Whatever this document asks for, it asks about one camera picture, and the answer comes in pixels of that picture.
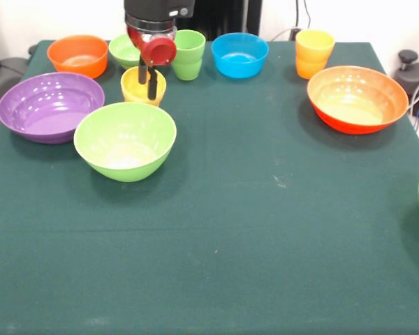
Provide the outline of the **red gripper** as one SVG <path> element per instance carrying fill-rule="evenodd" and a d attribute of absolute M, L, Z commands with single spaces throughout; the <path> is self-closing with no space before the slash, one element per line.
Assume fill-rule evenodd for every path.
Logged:
<path fill-rule="evenodd" d="M 140 58 L 146 64 L 138 66 L 138 83 L 147 84 L 149 73 L 147 97 L 155 100 L 158 85 L 156 69 L 148 66 L 167 66 L 174 60 L 177 54 L 175 44 L 177 28 L 173 27 L 166 31 L 145 31 L 127 26 L 126 30 L 131 42 L 140 51 Z"/>

